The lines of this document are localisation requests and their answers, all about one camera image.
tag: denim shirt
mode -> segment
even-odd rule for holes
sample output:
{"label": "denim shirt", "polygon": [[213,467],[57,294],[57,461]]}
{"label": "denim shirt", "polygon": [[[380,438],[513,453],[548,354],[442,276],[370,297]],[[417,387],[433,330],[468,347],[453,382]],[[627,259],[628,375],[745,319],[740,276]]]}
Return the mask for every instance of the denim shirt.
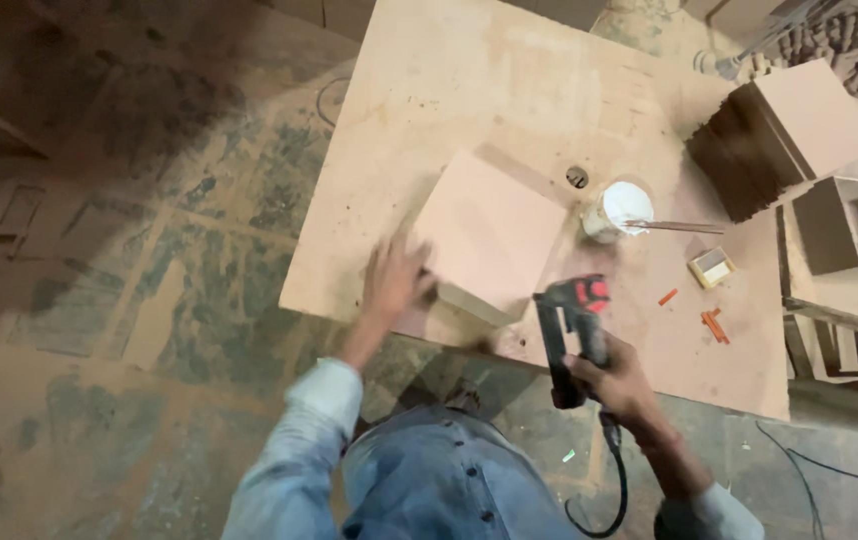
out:
{"label": "denim shirt", "polygon": [[[521,450],[491,424],[443,406],[395,416],[349,448],[342,471],[352,513],[337,528],[331,476],[362,397],[359,374],[333,358],[291,387],[232,499],[223,540],[583,538]],[[718,484],[689,501],[667,500],[659,518],[658,538],[764,537]]]}

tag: shirt sleeve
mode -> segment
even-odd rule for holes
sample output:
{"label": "shirt sleeve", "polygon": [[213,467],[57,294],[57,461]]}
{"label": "shirt sleeve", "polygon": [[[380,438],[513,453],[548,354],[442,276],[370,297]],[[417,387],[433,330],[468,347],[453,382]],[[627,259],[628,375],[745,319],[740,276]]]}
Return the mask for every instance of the shirt sleeve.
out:
{"label": "shirt sleeve", "polygon": [[762,540],[765,536],[759,520],[718,483],[689,500],[663,500],[655,520],[656,540]]}
{"label": "shirt sleeve", "polygon": [[362,399],[359,374],[334,358],[291,387],[282,419],[232,497],[222,540],[337,536],[331,476]]}

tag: concrete floor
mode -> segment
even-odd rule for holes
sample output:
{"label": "concrete floor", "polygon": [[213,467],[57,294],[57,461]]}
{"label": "concrete floor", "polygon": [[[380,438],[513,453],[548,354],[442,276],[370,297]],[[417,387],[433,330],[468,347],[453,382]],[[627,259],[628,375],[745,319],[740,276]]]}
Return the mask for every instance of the concrete floor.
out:
{"label": "concrete floor", "polygon": [[[339,342],[340,325],[277,299],[332,134],[315,95],[351,75],[359,44],[232,6],[170,13],[155,33],[134,22],[145,13],[102,13],[112,24],[93,30],[113,68],[51,175],[51,227],[16,262],[0,245],[0,538],[218,537],[284,390]],[[327,116],[345,89],[326,90]],[[595,411],[555,410],[544,376],[392,337],[365,374],[363,419],[458,378],[559,500],[579,496],[604,527],[618,482]],[[756,419],[660,401],[771,538],[810,537],[802,484]],[[858,431],[761,424],[858,473]],[[616,537],[651,537],[660,492],[628,440],[625,455]],[[802,469],[827,535],[858,537],[858,480]]]}

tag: wooden table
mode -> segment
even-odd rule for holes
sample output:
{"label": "wooden table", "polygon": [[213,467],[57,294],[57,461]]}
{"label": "wooden table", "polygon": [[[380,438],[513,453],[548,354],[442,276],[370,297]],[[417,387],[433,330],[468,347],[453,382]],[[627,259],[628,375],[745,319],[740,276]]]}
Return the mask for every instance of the wooden table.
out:
{"label": "wooden table", "polygon": [[[726,223],[682,141],[732,88],[497,0],[379,0],[280,305],[351,320],[372,246],[413,219],[459,149],[481,144],[544,175],[540,191],[561,202],[631,175],[656,219]],[[574,164],[588,188],[567,184]],[[702,290],[686,263],[716,245],[738,270]],[[542,282],[606,274],[603,324],[635,345],[656,391],[787,418],[776,251],[770,211],[720,237],[660,230],[610,247],[588,245],[574,217]],[[701,324],[716,307],[731,345]],[[533,309],[495,329],[436,302],[397,330],[546,365]]]}

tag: glue container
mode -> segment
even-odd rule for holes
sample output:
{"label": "glue container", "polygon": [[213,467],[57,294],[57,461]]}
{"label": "glue container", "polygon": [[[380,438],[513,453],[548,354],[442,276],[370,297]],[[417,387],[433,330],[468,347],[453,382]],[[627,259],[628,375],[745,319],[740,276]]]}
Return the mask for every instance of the glue container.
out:
{"label": "glue container", "polygon": [[585,233],[603,244],[610,244],[623,235],[647,233],[647,229],[629,227],[626,222],[633,219],[651,221],[652,217],[649,195],[636,184],[624,180],[607,187],[581,214]]}

